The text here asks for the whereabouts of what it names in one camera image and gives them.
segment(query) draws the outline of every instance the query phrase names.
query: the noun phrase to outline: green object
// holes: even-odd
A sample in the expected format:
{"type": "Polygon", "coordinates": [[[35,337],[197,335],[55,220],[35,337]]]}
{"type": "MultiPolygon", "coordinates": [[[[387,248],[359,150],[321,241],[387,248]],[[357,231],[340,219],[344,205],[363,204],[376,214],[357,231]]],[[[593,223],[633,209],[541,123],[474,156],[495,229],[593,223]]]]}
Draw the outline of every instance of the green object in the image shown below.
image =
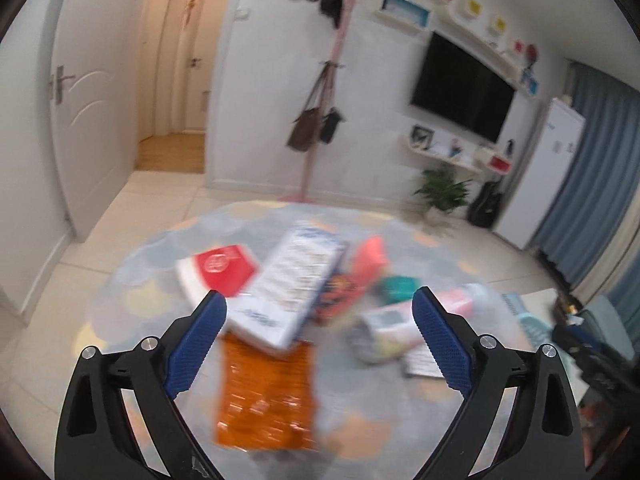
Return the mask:
{"type": "Polygon", "coordinates": [[[380,280],[380,288],[385,305],[388,305],[410,300],[420,288],[420,283],[407,276],[387,276],[380,280]]]}
{"type": "Polygon", "coordinates": [[[469,191],[466,184],[470,181],[456,182],[453,170],[446,167],[440,170],[424,170],[422,176],[424,183],[414,194],[421,194],[424,197],[427,209],[435,207],[444,214],[448,214],[467,204],[466,196],[469,191]]]}

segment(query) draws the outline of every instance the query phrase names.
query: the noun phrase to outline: potted plant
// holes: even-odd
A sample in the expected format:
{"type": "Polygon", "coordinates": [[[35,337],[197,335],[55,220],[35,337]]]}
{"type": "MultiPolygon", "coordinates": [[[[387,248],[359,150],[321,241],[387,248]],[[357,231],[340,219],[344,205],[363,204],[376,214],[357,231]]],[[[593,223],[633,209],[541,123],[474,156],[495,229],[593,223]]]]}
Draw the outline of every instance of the potted plant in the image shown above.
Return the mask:
{"type": "Polygon", "coordinates": [[[414,194],[423,196],[426,202],[424,217],[428,223],[438,223],[454,209],[466,205],[469,180],[456,182],[454,173],[447,167],[422,172],[424,182],[414,194]]]}

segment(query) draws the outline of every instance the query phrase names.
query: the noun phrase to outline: doorway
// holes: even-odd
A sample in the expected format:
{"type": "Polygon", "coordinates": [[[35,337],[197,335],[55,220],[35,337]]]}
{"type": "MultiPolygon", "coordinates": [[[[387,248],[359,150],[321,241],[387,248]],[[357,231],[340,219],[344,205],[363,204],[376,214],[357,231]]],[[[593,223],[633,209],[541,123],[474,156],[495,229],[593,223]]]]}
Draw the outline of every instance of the doorway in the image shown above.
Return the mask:
{"type": "Polygon", "coordinates": [[[204,173],[216,46],[228,0],[150,0],[139,72],[136,168],[204,173]]]}

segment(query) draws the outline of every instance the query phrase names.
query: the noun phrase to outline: ceiling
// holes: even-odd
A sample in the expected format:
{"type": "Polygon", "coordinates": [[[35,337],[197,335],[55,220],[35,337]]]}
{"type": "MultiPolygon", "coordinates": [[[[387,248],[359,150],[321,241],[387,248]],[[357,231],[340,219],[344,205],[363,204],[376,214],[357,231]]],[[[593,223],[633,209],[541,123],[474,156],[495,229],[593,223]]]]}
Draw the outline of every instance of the ceiling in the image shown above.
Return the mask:
{"type": "Polygon", "coordinates": [[[567,56],[640,90],[640,42],[613,0],[514,0],[567,56]]]}

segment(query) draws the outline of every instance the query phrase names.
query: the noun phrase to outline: plant pot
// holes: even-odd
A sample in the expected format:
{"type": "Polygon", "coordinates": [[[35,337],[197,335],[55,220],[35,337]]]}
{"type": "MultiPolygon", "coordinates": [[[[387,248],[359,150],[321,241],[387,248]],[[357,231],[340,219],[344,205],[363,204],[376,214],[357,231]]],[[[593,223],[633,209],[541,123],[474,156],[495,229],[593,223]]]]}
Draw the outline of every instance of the plant pot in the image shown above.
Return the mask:
{"type": "Polygon", "coordinates": [[[424,212],[424,221],[432,226],[439,226],[447,223],[447,215],[437,207],[430,207],[424,212]]]}

